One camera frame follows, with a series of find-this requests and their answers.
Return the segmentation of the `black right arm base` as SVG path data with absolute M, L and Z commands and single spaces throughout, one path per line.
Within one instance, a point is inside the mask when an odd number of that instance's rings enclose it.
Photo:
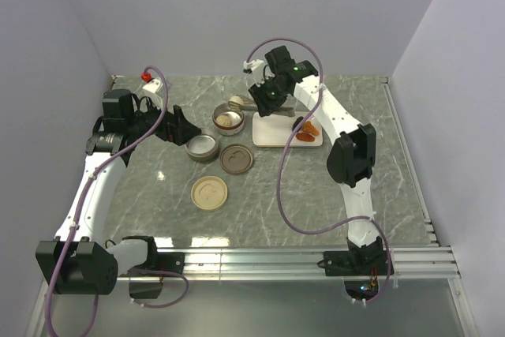
M 365 252 L 363 249 L 346 251 L 324 251 L 323 259 L 316 263 L 329 277 L 371 276 L 393 274 L 385 250 Z

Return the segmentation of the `brown glazed meat slice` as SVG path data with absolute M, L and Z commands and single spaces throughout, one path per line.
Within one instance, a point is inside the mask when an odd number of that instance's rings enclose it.
M 297 133 L 296 138 L 299 141 L 304 141 L 304 142 L 309 142 L 309 143 L 314 142 L 316 139 L 313 135 L 311 135 L 309 133 Z

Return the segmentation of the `beige steamed bun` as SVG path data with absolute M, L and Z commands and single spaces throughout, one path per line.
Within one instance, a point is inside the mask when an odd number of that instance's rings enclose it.
M 216 119 L 215 122 L 222 128 L 231 127 L 233 125 L 232 119 L 227 114 L 221 114 Z

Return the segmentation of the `metal serving tongs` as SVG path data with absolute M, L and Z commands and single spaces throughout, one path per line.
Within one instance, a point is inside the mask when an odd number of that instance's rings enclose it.
M 244 101 L 246 101 L 246 105 L 244 105 L 244 106 L 239 106 L 237 104 L 233 104 L 230 101 L 228 101 L 227 104 L 232 110 L 243 110 L 243 111 L 252 111 L 252 112 L 259 111 L 258 106 L 251 99 L 244 98 Z M 292 107 L 287 107 L 287 108 L 282 107 L 280 110 L 274 110 L 272 112 L 272 114 L 292 118 L 295 116 L 295 111 Z

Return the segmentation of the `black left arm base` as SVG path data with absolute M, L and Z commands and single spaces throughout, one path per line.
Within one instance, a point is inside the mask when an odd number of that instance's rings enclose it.
M 150 252 L 147 260 L 130 269 L 136 274 L 161 275 L 163 272 L 181 275 L 185 266 L 185 254 L 183 252 L 158 251 Z

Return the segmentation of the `white peeled egg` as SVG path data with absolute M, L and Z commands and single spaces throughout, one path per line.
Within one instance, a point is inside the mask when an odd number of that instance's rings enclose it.
M 232 102 L 233 104 L 237 104 L 239 106 L 246 105 L 246 101 L 244 101 L 244 99 L 242 97 L 240 97 L 239 95 L 231 96 L 229 101 Z

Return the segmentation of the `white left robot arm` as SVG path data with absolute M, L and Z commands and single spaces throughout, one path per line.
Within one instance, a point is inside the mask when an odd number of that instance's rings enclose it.
M 104 223 L 130 156 L 143 138 L 182 146 L 200 135 L 175 105 L 163 112 L 152 101 L 138 110 L 139 98 L 125 89 L 103 95 L 103 116 L 86 144 L 84 174 L 65 222 L 50 241 L 41 241 L 36 260 L 53 294 L 110 294 L 117 278 L 134 268 L 151 275 L 159 268 L 154 238 L 129 236 L 107 249 Z

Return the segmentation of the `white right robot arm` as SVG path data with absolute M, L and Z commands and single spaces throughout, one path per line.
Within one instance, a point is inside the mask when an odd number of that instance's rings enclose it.
M 371 178 L 376 163 L 376 129 L 362 124 L 335 98 L 324 83 L 320 60 L 296 62 L 286 46 L 266 53 L 263 60 L 247 57 L 245 73 L 252 75 L 249 94 L 261 117 L 280 109 L 292 96 L 308 109 L 332 143 L 327 171 L 339 184 L 346 208 L 347 241 L 357 247 L 348 255 L 350 268 L 364 274 L 376 264 L 375 253 L 366 246 L 380 237 L 373 224 Z

